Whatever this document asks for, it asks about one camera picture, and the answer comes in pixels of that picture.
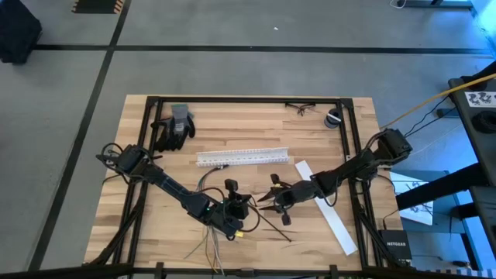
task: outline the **gray concrete floor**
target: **gray concrete floor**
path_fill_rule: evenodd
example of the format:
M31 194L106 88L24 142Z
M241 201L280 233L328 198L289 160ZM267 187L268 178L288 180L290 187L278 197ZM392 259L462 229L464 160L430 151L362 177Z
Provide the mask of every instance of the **gray concrete floor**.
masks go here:
M23 0L44 28L40 43L107 44L117 15L76 15L72 1ZM119 44L485 48L468 11L393 9L389 1L133 1ZM0 65L0 273L26 269L94 86L103 52L33 52ZM43 268L81 264L127 94L370 96L385 124L473 74L488 56L116 52L84 141ZM395 127L403 132L435 104ZM452 104L446 102L444 107ZM402 169L454 171L474 160L460 120L411 138ZM466 152L450 155L453 148Z

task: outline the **white strip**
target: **white strip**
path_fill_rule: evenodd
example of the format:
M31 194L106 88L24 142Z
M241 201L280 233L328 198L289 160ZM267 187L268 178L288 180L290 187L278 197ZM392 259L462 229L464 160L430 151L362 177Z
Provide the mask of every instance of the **white strip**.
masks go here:
M196 165L198 167L216 167L225 164L272 164L289 161L288 148L263 148L251 150L227 150L198 152Z
M313 173L312 170L310 170L307 162L303 160L300 163L297 163L295 166L300 173L301 179L310 181L310 176ZM341 218L336 213L336 210L329 207L321 198L315 198L314 200L319 206L320 211L324 215L325 220L327 220L327 223L331 227L332 232L338 239L341 248L343 248L344 250L344 253L348 256L351 253L357 251L357 245L355 245L355 242L346 230L346 227L343 225L343 221L341 221Z
M330 118L332 118L332 119L334 119L334 120L336 120L337 122L341 122L341 119L335 117L334 115L332 115L330 113L328 113L327 116L330 117Z

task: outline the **floor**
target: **floor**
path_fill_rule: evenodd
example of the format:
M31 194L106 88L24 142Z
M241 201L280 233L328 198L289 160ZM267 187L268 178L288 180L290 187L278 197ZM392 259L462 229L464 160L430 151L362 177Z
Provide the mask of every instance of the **floor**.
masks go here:
M81 264L105 174L95 154L113 141L127 94L368 96L385 124L446 89L448 79L493 60L471 51L487 52L487 43L465 10L398 10L388 0L127 1L119 33L119 15L74 14L74 0L22 0L43 25L40 44L109 45L114 36L117 46L35 50L26 65L0 64L0 159L8 162L0 169L0 273L29 265L85 119L91 121L42 268ZM137 45L334 48L123 51ZM410 53L390 54L393 48ZM454 51L434 54L435 48ZM434 105L395 128L406 132ZM401 169L456 171L475 161L457 119L408 139L415 150Z

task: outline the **yellow cable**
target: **yellow cable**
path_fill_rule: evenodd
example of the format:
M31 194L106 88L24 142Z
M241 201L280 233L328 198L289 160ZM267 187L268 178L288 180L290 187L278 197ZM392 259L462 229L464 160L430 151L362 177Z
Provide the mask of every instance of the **yellow cable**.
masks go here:
M431 98L428 98L427 100L425 100L422 104L420 105L417 105L415 106L414 108L410 109L409 111L407 111L406 113L402 114L400 117L396 118L395 120L389 122L388 124L384 125L381 127L381 129L385 129L393 124L395 124L399 119L402 119L403 117L409 115L410 113L416 111L417 109L420 109L421 107L423 107L424 105L436 100L437 98L439 97L443 97L443 96L446 96L448 94L451 94L455 91L459 91L460 89L464 89L464 88L467 88L467 87L470 87L474 84L478 84L478 83L481 83L482 81L487 81L487 80L490 80L492 78L496 78L496 74L490 74L486 77L481 77L475 81L471 81L471 82L467 82L466 84L462 84L460 86L456 86L455 88L451 88L450 90L446 90L446 91L443 91L435 96L432 96Z

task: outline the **wooden table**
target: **wooden table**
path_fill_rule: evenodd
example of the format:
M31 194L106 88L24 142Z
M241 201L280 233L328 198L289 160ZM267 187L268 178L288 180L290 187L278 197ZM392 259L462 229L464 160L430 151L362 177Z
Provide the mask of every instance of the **wooden table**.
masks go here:
M137 142L145 101L145 95L127 96L115 138L119 145ZM353 102L360 141L365 146L366 141L379 130L374 105L371 98L354 98ZM207 187L224 189L224 180L234 179L239 183L240 193L252 194L255 199L261 198L269 190L272 173L279 174L281 180L288 183L300 181L295 168L295 163L299 161L306 160L314 173L333 169L344 162L339 128L328 129L323 123L324 115L334 105L317 105L315 109L307 110L304 116L297 115L294 108L285 108L283 104L274 103L196 102L188 103L188 106L195 115L196 137L186 139L182 150L166 151L162 153L163 159L156 160L167 174L188 189L194 190L200 177L210 170L195 165L195 153L201 151L289 147L290 161L287 164L229 167L211 174L206 181ZM162 116L165 118L170 113L171 104L167 103ZM350 149L354 150L346 109L345 120L348 123L346 128ZM146 135L145 147L149 138L150 132ZM97 257L118 230L126 190L127 186L121 178L111 179L103 185L84 261ZM208 194L220 199L215 192ZM393 188L387 180L377 178L372 182L370 194L380 228L382 218L397 209ZM345 181L339 188L339 200L335 209L357 243L350 204L350 191ZM344 254L314 201L296 204L290 210L290 226L283 226L280 216L275 212L263 214L293 241L289 243L264 221L257 230L245 233L243 238L237 237L235 241L230 242L219 237L224 268L327 270L330 264L335 264L339 270L361 270L359 252L348 257ZM251 228L256 220L256 215L250 214L244 222L245 228ZM387 218L387 223L389 229L401 229L397 212ZM149 186L136 266L155 267L156 262L164 262L165 267L169 268L210 268L203 246L184 260L202 240L203 227L187 216L178 201L158 187ZM127 258L129 236L130 233L124 245L123 259ZM370 243L370 237L366 236L366 239ZM213 259L212 245L209 245L208 253ZM368 253L372 264L371 245L368 245Z

